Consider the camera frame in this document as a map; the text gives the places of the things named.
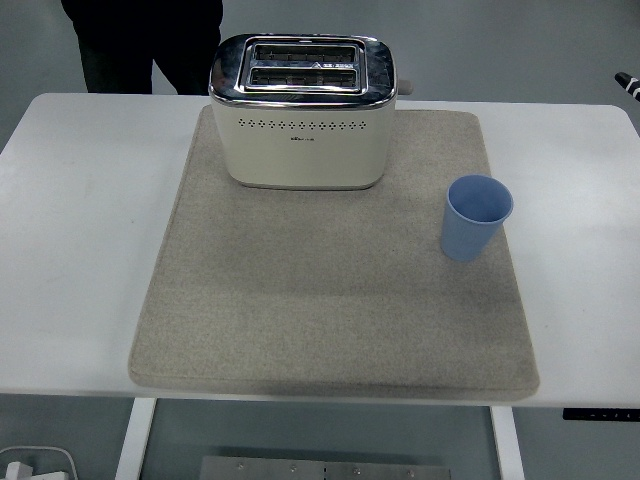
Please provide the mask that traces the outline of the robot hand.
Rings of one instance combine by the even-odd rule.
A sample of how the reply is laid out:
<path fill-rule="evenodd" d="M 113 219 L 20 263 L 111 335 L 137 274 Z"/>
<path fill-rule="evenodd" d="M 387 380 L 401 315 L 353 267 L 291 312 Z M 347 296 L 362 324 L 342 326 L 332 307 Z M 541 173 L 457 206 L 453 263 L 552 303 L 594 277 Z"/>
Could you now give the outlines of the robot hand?
<path fill-rule="evenodd" d="M 617 72 L 615 81 L 636 101 L 640 101 L 640 80 L 626 72 Z"/>

